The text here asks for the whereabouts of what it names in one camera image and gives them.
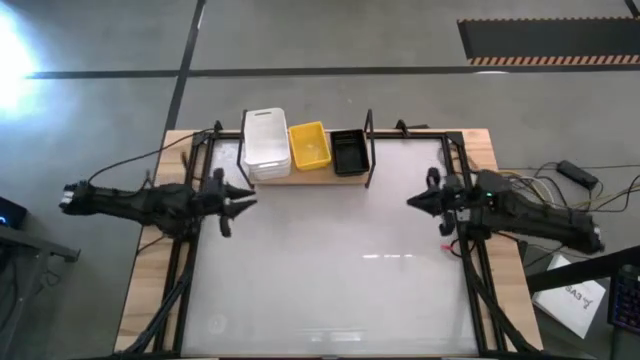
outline yellow plastic tray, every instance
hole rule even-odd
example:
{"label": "yellow plastic tray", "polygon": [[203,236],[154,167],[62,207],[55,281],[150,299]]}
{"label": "yellow plastic tray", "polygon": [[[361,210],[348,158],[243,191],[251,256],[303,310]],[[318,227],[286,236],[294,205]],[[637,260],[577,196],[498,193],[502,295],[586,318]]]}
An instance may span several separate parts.
{"label": "yellow plastic tray", "polygon": [[299,170],[313,170],[331,163],[331,152],[320,121],[291,126],[289,142]]}

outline black plastic container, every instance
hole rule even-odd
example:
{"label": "black plastic container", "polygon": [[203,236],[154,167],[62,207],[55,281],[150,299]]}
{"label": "black plastic container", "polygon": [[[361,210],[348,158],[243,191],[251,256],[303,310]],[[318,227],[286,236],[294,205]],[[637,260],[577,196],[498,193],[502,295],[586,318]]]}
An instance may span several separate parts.
{"label": "black plastic container", "polygon": [[332,131],[331,155],[333,170],[338,176],[354,176],[369,171],[369,154],[364,131]]}

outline white table surface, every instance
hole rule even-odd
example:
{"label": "white table surface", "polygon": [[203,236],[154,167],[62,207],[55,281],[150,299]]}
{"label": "white table surface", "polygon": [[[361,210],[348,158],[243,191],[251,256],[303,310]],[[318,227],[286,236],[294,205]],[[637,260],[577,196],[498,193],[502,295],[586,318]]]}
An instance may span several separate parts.
{"label": "white table surface", "polygon": [[[439,218],[406,205],[426,190],[439,140],[377,140],[364,186],[256,186],[258,204],[203,224],[183,356],[477,354],[462,264]],[[213,168],[246,187],[237,141]]]}

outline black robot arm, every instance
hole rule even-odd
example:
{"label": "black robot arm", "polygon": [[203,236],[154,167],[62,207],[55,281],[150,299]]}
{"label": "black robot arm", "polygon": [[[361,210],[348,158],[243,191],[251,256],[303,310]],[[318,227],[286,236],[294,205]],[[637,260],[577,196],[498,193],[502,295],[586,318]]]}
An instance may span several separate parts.
{"label": "black robot arm", "polygon": [[493,232],[509,231],[556,240],[585,254],[604,250],[600,229],[591,215],[529,201],[513,191],[511,183],[500,174],[489,170],[478,172],[471,189],[465,189],[457,176],[447,176],[440,188],[439,177],[437,169],[430,169],[427,191],[407,203],[432,216],[442,215],[443,235],[455,229],[455,212],[466,211],[468,219],[458,224],[470,239],[489,239]]}
{"label": "black robot arm", "polygon": [[165,235],[176,238],[189,233],[202,217],[220,216],[220,230],[231,236],[229,219],[234,219],[255,200],[232,202],[255,193],[224,183],[224,171],[215,169],[202,192],[185,184],[166,184],[123,191],[95,187],[80,181],[64,187],[60,208],[68,215],[106,214],[141,225],[155,225]]}

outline black and yellow striped mat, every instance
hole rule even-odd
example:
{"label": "black and yellow striped mat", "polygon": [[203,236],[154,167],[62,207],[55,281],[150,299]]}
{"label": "black and yellow striped mat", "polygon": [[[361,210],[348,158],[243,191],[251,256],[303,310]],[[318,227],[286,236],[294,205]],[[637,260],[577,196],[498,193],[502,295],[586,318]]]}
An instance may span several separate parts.
{"label": "black and yellow striped mat", "polygon": [[640,19],[463,19],[458,28],[471,65],[640,63]]}

